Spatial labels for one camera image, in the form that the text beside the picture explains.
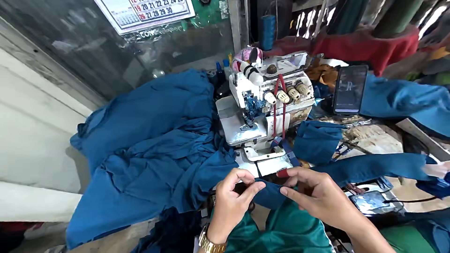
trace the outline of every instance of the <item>blue fabric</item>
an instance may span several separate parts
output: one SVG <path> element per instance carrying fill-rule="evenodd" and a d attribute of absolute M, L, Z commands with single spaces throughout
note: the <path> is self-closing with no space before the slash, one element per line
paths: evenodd
<path fill-rule="evenodd" d="M 281 185 L 267 182 L 263 179 L 256 178 L 255 181 L 262 181 L 265 183 L 265 188 L 261 190 L 253 198 L 253 201 L 265 208 L 276 210 L 286 200 L 286 196 L 280 193 Z"/>
<path fill-rule="evenodd" d="M 78 126 L 71 144 L 88 158 L 92 179 L 67 228 L 70 249 L 170 207 L 195 210 L 237 166 L 211 131 L 212 95 L 203 72 L 167 75 Z"/>
<path fill-rule="evenodd" d="M 314 165 L 330 162 L 342 139 L 345 126 L 320 121 L 303 121 L 297 129 L 293 151 L 297 158 Z"/>
<path fill-rule="evenodd" d="M 312 169 L 326 172 L 339 187 L 348 183 L 361 183 L 381 176 L 406 177 L 416 180 L 431 181 L 422 170 L 427 156 L 423 154 L 366 154 L 337 160 L 326 166 Z"/>
<path fill-rule="evenodd" d="M 165 210 L 160 221 L 141 238 L 131 253 L 193 252 L 194 237 L 202 231 L 200 212 L 178 213 L 175 208 Z"/>
<path fill-rule="evenodd" d="M 416 186 L 440 199 L 448 197 L 450 196 L 450 172 L 445 175 L 444 179 L 435 178 L 432 181 L 418 181 Z"/>
<path fill-rule="evenodd" d="M 360 114 L 380 118 L 410 117 L 450 137 L 450 93 L 442 86 L 368 75 Z"/>

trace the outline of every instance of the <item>wristwatch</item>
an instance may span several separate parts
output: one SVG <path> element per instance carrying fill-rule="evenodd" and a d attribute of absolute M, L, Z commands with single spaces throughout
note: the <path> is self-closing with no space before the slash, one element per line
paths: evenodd
<path fill-rule="evenodd" d="M 200 248 L 205 250 L 205 253 L 223 253 L 226 249 L 226 243 L 224 244 L 215 244 L 211 242 L 206 237 L 206 232 L 208 231 L 209 223 L 207 223 L 200 234 L 200 238 L 198 239 L 198 245 Z"/>

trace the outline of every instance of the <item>green fabric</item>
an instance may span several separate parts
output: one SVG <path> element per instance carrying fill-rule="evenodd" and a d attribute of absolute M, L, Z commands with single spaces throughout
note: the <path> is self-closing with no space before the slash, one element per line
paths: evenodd
<path fill-rule="evenodd" d="M 250 213 L 228 237 L 226 253 L 330 253 L 330 241 L 323 223 L 287 199 L 271 210 L 265 231 L 259 231 Z"/>
<path fill-rule="evenodd" d="M 352 33 L 358 27 L 369 0 L 341 0 L 337 3 L 328 34 Z"/>
<path fill-rule="evenodd" d="M 390 39 L 403 32 L 422 2 L 423 0 L 396 0 L 375 27 L 373 36 Z"/>
<path fill-rule="evenodd" d="M 381 230 L 380 233 L 397 253 L 435 253 L 413 226 L 390 227 Z"/>

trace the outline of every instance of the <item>white wall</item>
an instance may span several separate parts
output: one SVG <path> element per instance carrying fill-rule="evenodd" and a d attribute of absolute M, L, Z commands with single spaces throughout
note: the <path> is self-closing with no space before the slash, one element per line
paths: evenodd
<path fill-rule="evenodd" d="M 0 49 L 0 181 L 83 191 L 89 181 L 86 160 L 69 138 L 90 113 Z"/>

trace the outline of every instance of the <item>red fabric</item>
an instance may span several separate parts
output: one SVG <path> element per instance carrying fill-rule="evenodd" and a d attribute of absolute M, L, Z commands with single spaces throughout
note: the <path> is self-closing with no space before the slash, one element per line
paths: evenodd
<path fill-rule="evenodd" d="M 0 230 L 6 232 L 19 232 L 33 227 L 36 224 L 42 225 L 43 222 L 21 222 L 21 221 L 10 221 L 10 222 L 0 222 Z"/>
<path fill-rule="evenodd" d="M 324 53 L 326 58 L 343 61 L 368 61 L 376 76 L 386 66 L 396 63 L 417 51 L 419 29 L 409 25 L 401 36 L 393 39 L 373 37 L 372 28 L 362 28 L 345 35 L 321 35 L 316 38 L 312 55 Z"/>
<path fill-rule="evenodd" d="M 270 57 L 276 55 L 286 55 L 298 51 L 310 51 L 311 40 L 302 37 L 287 36 L 283 39 L 276 40 L 272 49 L 269 51 L 262 51 L 262 56 Z"/>

